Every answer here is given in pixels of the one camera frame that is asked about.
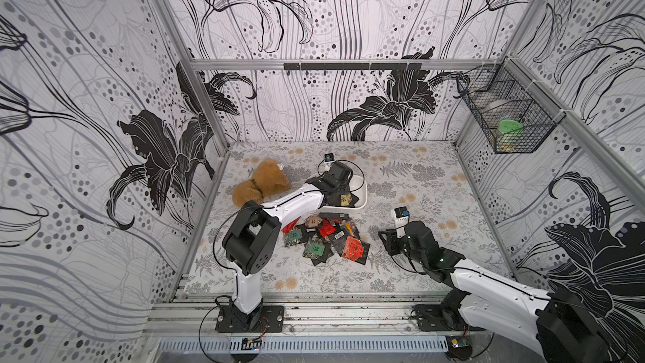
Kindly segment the yellow label tea bag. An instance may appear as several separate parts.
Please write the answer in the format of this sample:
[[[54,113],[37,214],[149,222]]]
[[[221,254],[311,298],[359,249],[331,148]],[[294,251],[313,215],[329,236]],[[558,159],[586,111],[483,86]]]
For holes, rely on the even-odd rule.
[[[349,208],[353,205],[353,196],[351,193],[345,193],[340,195],[340,206],[343,208]]]

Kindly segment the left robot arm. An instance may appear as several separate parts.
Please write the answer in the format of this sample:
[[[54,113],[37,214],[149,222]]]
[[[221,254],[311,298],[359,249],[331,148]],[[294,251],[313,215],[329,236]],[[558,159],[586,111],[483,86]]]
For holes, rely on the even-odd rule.
[[[234,272],[233,310],[248,317],[260,310],[260,272],[270,261],[280,231],[303,216],[329,205],[335,196],[352,193],[349,187],[354,172],[352,161],[337,160],[325,171],[308,179],[300,188],[267,204],[248,201],[239,211],[226,218],[230,224],[222,240],[226,263],[223,268]]]

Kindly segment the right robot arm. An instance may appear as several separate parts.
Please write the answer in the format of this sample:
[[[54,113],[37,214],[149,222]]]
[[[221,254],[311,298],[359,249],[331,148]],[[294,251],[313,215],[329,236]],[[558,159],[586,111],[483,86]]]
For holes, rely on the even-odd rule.
[[[611,362],[615,342],[579,296],[529,287],[442,247],[424,223],[412,221],[379,237],[390,256],[403,255],[417,274],[450,287],[443,303],[456,324],[486,329],[547,362]]]

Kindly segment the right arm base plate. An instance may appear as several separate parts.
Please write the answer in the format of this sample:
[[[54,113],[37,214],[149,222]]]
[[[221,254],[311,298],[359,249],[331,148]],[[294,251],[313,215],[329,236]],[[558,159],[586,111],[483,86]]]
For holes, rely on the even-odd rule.
[[[411,311],[410,318],[423,332],[453,331],[461,334],[484,331],[483,328],[466,324],[456,309],[439,304],[418,304]]]

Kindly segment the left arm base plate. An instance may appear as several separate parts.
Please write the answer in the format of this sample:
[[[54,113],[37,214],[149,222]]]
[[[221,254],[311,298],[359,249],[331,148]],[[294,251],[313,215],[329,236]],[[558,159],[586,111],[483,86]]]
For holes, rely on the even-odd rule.
[[[285,308],[279,305],[260,304],[249,314],[234,305],[224,305],[218,314],[216,331],[233,333],[280,333],[285,318]]]

